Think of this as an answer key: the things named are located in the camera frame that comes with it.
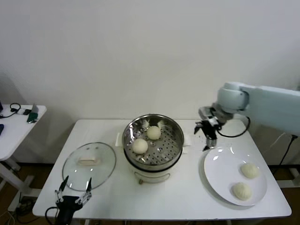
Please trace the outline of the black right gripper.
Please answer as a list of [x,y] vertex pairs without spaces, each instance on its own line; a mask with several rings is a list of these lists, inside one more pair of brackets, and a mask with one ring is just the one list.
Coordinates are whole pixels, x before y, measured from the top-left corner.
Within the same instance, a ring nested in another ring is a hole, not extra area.
[[216,120],[202,120],[195,123],[194,134],[196,134],[200,129],[202,129],[204,135],[206,136],[206,145],[203,151],[210,150],[216,146],[216,131],[218,129],[218,122]]

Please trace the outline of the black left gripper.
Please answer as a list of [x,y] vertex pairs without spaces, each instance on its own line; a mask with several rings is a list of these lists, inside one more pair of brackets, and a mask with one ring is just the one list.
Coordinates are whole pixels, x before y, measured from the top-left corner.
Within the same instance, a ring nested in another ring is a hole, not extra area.
[[83,204],[86,204],[89,199],[92,197],[91,193],[91,181],[89,179],[85,193],[81,196],[63,196],[63,191],[68,182],[69,176],[67,176],[61,183],[58,190],[55,190],[56,194],[56,203],[59,209],[58,216],[56,218],[57,225],[69,225],[72,222],[73,215],[76,211],[80,210],[83,207]]

